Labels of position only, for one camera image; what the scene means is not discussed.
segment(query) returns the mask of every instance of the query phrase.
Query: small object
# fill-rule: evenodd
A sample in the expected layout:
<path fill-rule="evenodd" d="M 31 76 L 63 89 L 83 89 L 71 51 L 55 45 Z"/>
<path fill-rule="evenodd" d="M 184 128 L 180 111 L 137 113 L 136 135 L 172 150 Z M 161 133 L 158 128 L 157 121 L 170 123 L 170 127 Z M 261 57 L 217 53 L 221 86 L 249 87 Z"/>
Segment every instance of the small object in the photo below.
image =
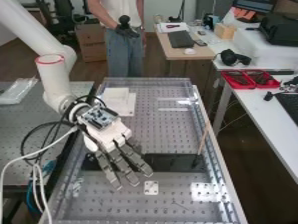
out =
<path fill-rule="evenodd" d="M 236 30 L 237 29 L 234 26 L 226 26 L 222 23 L 217 23 L 214 33 L 221 39 L 232 40 L 234 37 Z"/>
<path fill-rule="evenodd" d="M 272 92 L 268 92 L 268 94 L 266 94 L 264 100 L 265 100 L 265 101 L 270 101 L 270 100 L 273 99 L 273 96 L 274 96 L 273 93 L 272 93 Z"/>
<path fill-rule="evenodd" d="M 204 30 L 198 30 L 198 35 L 205 36 L 206 32 Z"/>
<path fill-rule="evenodd" d="M 185 53 L 186 55 L 193 55 L 193 54 L 197 53 L 197 51 L 196 51 L 193 48 L 186 48 L 185 51 L 184 51 L 184 53 Z"/>
<path fill-rule="evenodd" d="M 258 28 L 248 27 L 245 30 L 253 31 L 253 30 L 258 30 Z"/>
<path fill-rule="evenodd" d="M 144 194 L 145 195 L 158 195 L 158 181 L 145 181 L 144 182 Z"/>
<path fill-rule="evenodd" d="M 206 47 L 208 44 L 200 39 L 200 40 L 194 40 L 194 43 L 200 46 L 200 47 Z"/>
<path fill-rule="evenodd" d="M 123 15 L 119 18 L 120 24 L 117 25 L 115 31 L 119 35 L 128 37 L 128 38 L 138 38 L 140 34 L 136 33 L 129 25 L 131 17 L 127 15 Z"/>
<path fill-rule="evenodd" d="M 169 29 L 176 28 L 176 27 L 180 27 L 180 25 L 166 25 L 166 28 L 169 28 Z"/>
<path fill-rule="evenodd" d="M 224 62 L 225 65 L 228 66 L 234 66 L 237 63 L 242 63 L 244 65 L 249 65 L 252 62 L 252 58 L 241 55 L 241 54 L 236 54 L 232 49 L 228 49 L 225 51 L 221 52 L 221 60 Z"/>

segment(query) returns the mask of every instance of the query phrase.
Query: red box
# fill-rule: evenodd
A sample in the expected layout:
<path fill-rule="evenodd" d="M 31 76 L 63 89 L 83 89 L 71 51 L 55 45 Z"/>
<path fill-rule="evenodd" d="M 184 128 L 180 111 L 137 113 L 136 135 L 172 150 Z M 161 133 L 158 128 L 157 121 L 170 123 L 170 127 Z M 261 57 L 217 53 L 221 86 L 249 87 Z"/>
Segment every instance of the red box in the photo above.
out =
<path fill-rule="evenodd" d="M 280 88 L 281 83 L 273 78 L 273 76 L 266 71 L 245 70 L 244 72 L 249 76 L 249 78 L 254 81 L 257 88 L 260 89 Z"/>
<path fill-rule="evenodd" d="M 221 72 L 222 77 L 234 89 L 254 89 L 256 82 L 249 76 L 238 70 L 228 70 Z"/>

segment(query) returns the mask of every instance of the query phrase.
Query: white robotic arm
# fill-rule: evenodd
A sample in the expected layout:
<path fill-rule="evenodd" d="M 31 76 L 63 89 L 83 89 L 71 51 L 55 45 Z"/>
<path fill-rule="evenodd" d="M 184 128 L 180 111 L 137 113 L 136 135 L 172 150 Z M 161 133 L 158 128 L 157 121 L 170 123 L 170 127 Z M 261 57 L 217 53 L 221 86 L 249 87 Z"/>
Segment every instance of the white robotic arm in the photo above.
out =
<path fill-rule="evenodd" d="M 101 104 L 92 107 L 77 101 L 71 92 L 69 72 L 76 62 L 73 49 L 60 44 L 16 0 L 0 0 L 0 22 L 40 55 L 36 65 L 45 90 L 44 100 L 83 130 L 87 148 L 96 154 L 109 182 L 116 189 L 121 188 L 112 162 L 129 183 L 138 185 L 124 157 L 145 176 L 152 176 L 153 170 L 133 150 L 132 131 L 115 111 Z"/>

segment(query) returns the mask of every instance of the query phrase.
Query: robotic hand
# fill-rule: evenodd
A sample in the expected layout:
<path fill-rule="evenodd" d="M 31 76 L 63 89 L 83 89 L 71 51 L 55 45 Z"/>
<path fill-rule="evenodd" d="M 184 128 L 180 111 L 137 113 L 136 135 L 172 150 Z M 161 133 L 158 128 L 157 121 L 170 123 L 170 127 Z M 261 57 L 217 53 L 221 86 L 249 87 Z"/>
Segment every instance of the robotic hand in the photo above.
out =
<path fill-rule="evenodd" d="M 131 185 L 137 186 L 140 184 L 138 177 L 124 157 L 146 177 L 153 175 L 153 170 L 133 150 L 136 141 L 132 138 L 132 131 L 123 124 L 119 114 L 97 105 L 80 115 L 77 120 L 84 127 L 87 148 L 95 153 L 99 165 L 113 187 L 120 190 L 123 185 L 111 162 L 123 172 Z"/>
<path fill-rule="evenodd" d="M 119 18 L 119 22 L 120 22 L 120 25 L 117 25 L 116 27 L 116 33 L 124 37 L 128 37 L 128 38 L 138 38 L 140 37 L 140 34 L 137 32 L 133 31 L 131 25 L 129 25 L 129 21 L 131 21 L 131 18 L 129 16 L 121 16 Z"/>

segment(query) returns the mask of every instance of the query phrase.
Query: metal table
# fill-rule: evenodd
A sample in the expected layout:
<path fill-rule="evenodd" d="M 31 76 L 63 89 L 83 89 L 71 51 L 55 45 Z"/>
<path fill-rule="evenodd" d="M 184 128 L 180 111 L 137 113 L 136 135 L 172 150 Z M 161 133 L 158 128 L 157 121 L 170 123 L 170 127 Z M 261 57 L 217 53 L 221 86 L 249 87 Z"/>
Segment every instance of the metal table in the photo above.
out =
<path fill-rule="evenodd" d="M 12 83 L 0 83 L 0 89 L 8 88 L 11 84 Z M 77 96 L 88 95 L 92 86 L 93 82 L 72 82 L 72 91 Z M 44 103 L 43 92 L 43 85 L 37 83 L 20 104 L 0 106 L 0 169 L 3 169 L 8 161 L 20 157 L 21 139 L 29 130 L 45 122 L 57 121 L 60 119 L 60 115 Z M 41 146 L 41 141 L 44 140 L 47 132 L 48 129 L 40 130 L 40 132 L 28 139 L 25 152 L 32 152 Z M 43 162 L 51 161 L 57 157 L 64 148 L 65 141 L 57 144 L 56 147 L 44 154 Z M 5 195 L 8 192 L 20 192 L 20 190 L 23 191 L 27 188 L 31 171 L 32 167 L 24 161 L 17 162 L 8 168 L 4 179 Z"/>
<path fill-rule="evenodd" d="M 99 94 L 108 87 L 129 87 L 137 94 L 134 117 L 123 121 L 141 142 L 142 153 L 156 159 L 196 158 L 208 116 L 189 79 L 109 78 Z M 149 179 L 140 175 L 137 187 L 121 178 L 120 191 L 101 171 L 83 169 L 87 153 L 80 137 L 49 200 L 55 223 L 248 223 L 213 130 L 201 155 L 204 169 L 154 172 Z M 158 195 L 144 194 L 146 180 L 158 182 Z M 40 223 L 47 223 L 45 214 Z"/>

